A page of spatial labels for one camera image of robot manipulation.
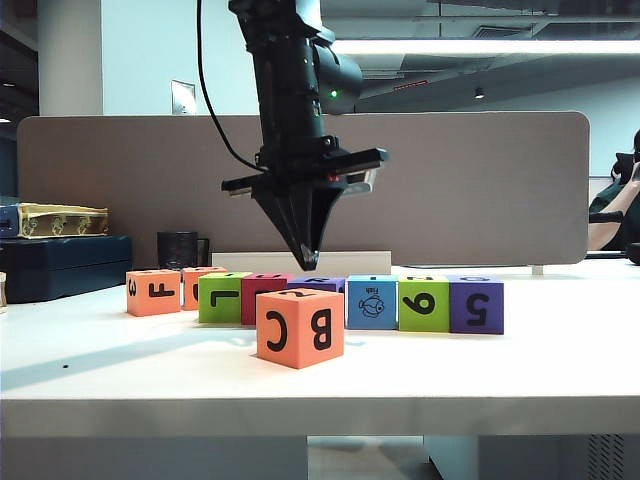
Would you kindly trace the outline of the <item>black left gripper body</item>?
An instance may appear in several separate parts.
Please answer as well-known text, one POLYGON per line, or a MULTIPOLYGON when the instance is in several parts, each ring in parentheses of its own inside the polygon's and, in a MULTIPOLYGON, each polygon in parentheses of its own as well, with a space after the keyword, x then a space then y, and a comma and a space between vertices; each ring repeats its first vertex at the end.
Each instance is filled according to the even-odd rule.
POLYGON ((349 152, 334 135, 265 135, 256 154, 258 174, 224 180, 221 189, 232 196, 249 194, 258 200, 282 198, 294 187, 318 183, 343 188, 350 174, 377 169, 389 158, 382 148, 349 152))

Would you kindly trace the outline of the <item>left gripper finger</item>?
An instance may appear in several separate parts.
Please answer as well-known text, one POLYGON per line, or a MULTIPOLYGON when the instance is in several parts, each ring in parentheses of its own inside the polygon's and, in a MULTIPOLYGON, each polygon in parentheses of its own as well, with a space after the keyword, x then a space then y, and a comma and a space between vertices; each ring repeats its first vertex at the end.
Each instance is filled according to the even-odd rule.
POLYGON ((300 268, 310 270, 310 191, 304 185, 292 186, 280 192, 270 188, 255 188, 252 198, 279 231, 300 268))
POLYGON ((345 188, 345 183, 316 183, 312 185, 308 242, 309 264, 318 262, 324 230, 331 210, 345 188))

